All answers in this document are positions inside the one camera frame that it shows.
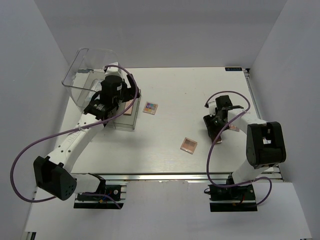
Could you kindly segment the pink makeup box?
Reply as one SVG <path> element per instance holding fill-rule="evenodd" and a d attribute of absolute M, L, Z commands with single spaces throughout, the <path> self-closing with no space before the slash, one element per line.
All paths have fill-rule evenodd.
<path fill-rule="evenodd" d="M 127 102 L 125 102 L 125 105 L 124 105 L 124 108 L 125 109 L 128 109 L 124 115 L 125 116 L 131 116 L 132 115 L 132 112 L 133 112 L 133 106 L 129 107 L 129 105 L 133 102 L 133 100 L 129 100 Z"/>

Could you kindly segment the colourful eyeshadow palette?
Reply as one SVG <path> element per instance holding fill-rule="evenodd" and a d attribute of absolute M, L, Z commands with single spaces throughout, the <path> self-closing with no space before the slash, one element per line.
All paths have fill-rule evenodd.
<path fill-rule="evenodd" d="M 147 101 L 145 103 L 145 106 L 144 106 L 142 112 L 146 113 L 146 114 L 150 114 L 150 115 L 155 115 L 156 111 L 157 111 L 157 108 L 158 108 L 158 104 Z"/>

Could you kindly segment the white blue wipes packet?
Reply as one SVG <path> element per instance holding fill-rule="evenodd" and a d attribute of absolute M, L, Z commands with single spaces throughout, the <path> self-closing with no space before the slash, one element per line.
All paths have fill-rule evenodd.
<path fill-rule="evenodd" d="M 88 101 L 90 101 L 93 97 L 93 95 L 98 92 L 98 91 L 101 91 L 102 90 L 102 85 L 101 85 L 101 82 L 103 80 L 102 79 L 95 79 L 92 83 L 92 86 L 90 88 L 90 92 L 88 93 L 86 99 Z"/>

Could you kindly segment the clear acrylic makeup organizer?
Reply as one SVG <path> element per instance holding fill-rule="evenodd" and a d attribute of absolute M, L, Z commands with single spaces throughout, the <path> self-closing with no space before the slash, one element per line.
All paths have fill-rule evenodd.
<path fill-rule="evenodd" d="M 82 113 L 110 119 L 111 128 L 135 129 L 141 90 L 114 51 L 79 49 L 61 83 Z"/>

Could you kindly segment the long brown eyeshadow palette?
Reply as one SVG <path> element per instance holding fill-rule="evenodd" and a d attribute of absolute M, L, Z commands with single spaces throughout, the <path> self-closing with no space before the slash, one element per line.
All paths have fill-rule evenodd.
<path fill-rule="evenodd" d="M 216 144 L 221 144 L 222 143 L 222 137 L 221 136 L 215 136 L 212 138 L 212 142 L 215 142 Z"/>

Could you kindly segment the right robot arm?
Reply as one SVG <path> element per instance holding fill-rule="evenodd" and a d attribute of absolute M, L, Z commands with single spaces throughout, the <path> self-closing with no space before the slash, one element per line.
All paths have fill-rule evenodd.
<path fill-rule="evenodd" d="M 244 193 L 242 185 L 260 180 L 259 175 L 265 170 L 286 160 L 286 148 L 282 126 L 279 122 L 267 122 L 249 113 L 251 104 L 239 94 L 248 107 L 234 105 L 228 95 L 224 94 L 211 102 L 212 96 L 205 103 L 209 114 L 205 116 L 208 135 L 212 139 L 206 161 L 206 175 L 210 183 L 217 188 L 226 188 L 226 195 L 236 200 Z M 214 146 L 221 134 L 233 125 L 246 134 L 245 161 L 231 173 L 231 183 L 217 184 L 210 177 L 210 159 Z"/>

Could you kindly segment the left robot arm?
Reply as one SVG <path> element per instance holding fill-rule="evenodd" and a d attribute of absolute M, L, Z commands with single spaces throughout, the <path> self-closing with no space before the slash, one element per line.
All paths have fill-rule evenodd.
<path fill-rule="evenodd" d="M 46 157 L 38 156 L 33 162 L 36 185 L 62 201 L 72 194 L 92 196 L 99 200 L 106 196 L 106 181 L 93 173 L 73 174 L 72 170 L 81 153 L 105 126 L 122 116 L 128 109 L 118 112 L 120 104 L 140 97 L 134 76 L 127 73 L 109 74 L 84 108 L 77 127 L 65 131 L 66 138 Z"/>

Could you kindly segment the multicolour square palette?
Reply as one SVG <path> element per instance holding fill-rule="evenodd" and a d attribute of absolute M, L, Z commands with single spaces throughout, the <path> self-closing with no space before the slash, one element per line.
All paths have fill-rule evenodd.
<path fill-rule="evenodd" d="M 235 132 L 239 132 L 240 131 L 240 129 L 238 127 L 236 127 L 235 125 L 232 125 L 232 124 L 229 125 L 229 129 L 231 131 L 235 131 Z"/>

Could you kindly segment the brown quad eyeshadow palette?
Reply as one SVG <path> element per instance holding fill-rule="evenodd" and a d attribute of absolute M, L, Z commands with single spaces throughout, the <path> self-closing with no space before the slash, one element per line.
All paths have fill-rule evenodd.
<path fill-rule="evenodd" d="M 196 141 L 185 137 L 181 146 L 180 146 L 180 149 L 184 152 L 189 153 L 189 154 L 193 154 L 196 147 L 197 147 L 197 144 L 198 143 Z"/>

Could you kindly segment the black blue table label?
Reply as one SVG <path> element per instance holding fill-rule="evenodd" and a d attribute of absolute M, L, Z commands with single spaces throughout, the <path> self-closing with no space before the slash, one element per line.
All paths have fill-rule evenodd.
<path fill-rule="evenodd" d="M 242 72 L 243 69 L 241 67 L 225 67 L 226 72 Z"/>

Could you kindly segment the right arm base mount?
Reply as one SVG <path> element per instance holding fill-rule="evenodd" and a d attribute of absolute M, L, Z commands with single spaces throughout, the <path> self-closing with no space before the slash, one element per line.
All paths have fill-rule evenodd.
<path fill-rule="evenodd" d="M 252 184 L 230 188 L 220 188 L 211 184 L 203 192 L 209 195 L 209 206 L 212 213 L 258 211 Z"/>

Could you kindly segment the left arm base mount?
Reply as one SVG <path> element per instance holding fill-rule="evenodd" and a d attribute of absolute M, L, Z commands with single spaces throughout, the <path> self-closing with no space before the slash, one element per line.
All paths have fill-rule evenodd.
<path fill-rule="evenodd" d="M 120 210 L 126 199 L 127 185 L 112 182 L 97 174 L 79 174 L 74 209 Z"/>

